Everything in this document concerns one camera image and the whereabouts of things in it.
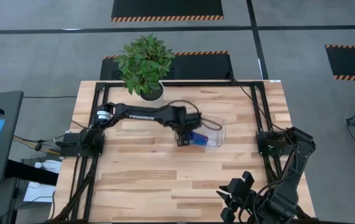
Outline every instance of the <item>clear plastic container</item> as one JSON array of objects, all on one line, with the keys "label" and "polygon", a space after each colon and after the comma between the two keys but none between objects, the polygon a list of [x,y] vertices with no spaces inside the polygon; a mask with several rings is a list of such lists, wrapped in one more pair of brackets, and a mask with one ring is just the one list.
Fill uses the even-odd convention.
[{"label": "clear plastic container", "polygon": [[225,122],[223,118],[202,116],[200,128],[192,130],[190,144],[210,147],[220,147],[225,139]]}]

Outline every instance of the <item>white pot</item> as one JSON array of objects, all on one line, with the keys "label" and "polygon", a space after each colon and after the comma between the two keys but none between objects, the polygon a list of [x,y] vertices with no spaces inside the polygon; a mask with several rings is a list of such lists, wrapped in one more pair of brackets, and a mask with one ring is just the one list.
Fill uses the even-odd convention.
[{"label": "white pot", "polygon": [[163,89],[163,94],[157,99],[153,101],[148,101],[143,99],[143,97],[139,96],[142,101],[144,101],[144,104],[146,107],[152,107],[152,108],[159,108],[161,106],[164,106],[164,92],[165,92],[165,87],[163,83],[159,82],[161,85],[161,88]]}]

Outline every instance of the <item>floor mat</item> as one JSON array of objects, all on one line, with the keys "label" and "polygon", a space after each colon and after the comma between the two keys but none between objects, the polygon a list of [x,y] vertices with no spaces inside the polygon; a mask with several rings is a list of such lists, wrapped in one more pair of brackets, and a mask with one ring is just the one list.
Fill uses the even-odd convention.
[{"label": "floor mat", "polygon": [[326,51],[334,78],[355,81],[355,46],[326,45]]},{"label": "floor mat", "polygon": [[222,20],[220,0],[115,0],[112,22]]},{"label": "floor mat", "polygon": [[[227,51],[213,52],[181,52],[173,53],[171,71],[165,80],[221,80],[228,72],[233,72],[230,55]],[[121,80],[118,63],[114,62],[117,55],[103,59],[100,80]]]}]

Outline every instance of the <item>gray carpet floor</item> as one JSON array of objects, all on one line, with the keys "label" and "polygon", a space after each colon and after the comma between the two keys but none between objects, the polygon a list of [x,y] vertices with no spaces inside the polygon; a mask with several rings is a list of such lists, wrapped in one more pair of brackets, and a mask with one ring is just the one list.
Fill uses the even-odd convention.
[{"label": "gray carpet floor", "polygon": [[[0,0],[0,30],[174,26],[249,26],[243,0],[222,0],[224,21],[111,23],[109,0]],[[258,26],[355,25],[355,0],[253,0]],[[147,33],[0,34],[0,91],[76,95],[98,80],[102,58]],[[252,31],[157,32],[177,52],[228,50],[237,79],[261,79]],[[355,142],[345,119],[355,114],[355,82],[334,80],[325,44],[355,45],[355,30],[260,31],[269,79],[283,83],[293,125],[315,137],[306,176],[318,218],[355,223]],[[23,101],[16,134],[64,133],[74,99]],[[13,144],[10,159],[34,151]],[[21,210],[18,223],[41,222],[50,205]]]}]

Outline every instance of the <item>wooden table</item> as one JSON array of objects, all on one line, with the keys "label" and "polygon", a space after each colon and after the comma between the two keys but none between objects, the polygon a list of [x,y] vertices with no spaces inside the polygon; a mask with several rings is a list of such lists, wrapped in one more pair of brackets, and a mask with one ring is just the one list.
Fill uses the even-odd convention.
[{"label": "wooden table", "polygon": [[[282,84],[264,83],[273,123],[282,128],[291,127]],[[95,84],[81,82],[80,85],[72,119],[84,126],[89,121]],[[266,185],[263,160],[255,142],[257,125],[253,104],[239,87],[166,87],[164,100],[178,99],[193,102],[203,115],[224,118],[224,144],[219,148],[177,147],[172,130],[153,121],[125,119],[106,129],[90,222],[222,222],[220,213],[225,205],[215,192],[218,186],[241,177],[245,170],[255,179],[254,190]],[[130,96],[121,87],[111,87],[108,101],[141,105],[138,97]],[[70,128],[73,133],[81,129],[73,123]],[[282,157],[283,166],[286,159]],[[62,162],[55,191],[55,214],[69,200],[74,165],[74,157]],[[305,175],[298,186],[298,195],[302,209],[314,216]],[[85,196],[84,192],[78,217],[83,215]],[[247,218],[244,212],[242,219]]]}]

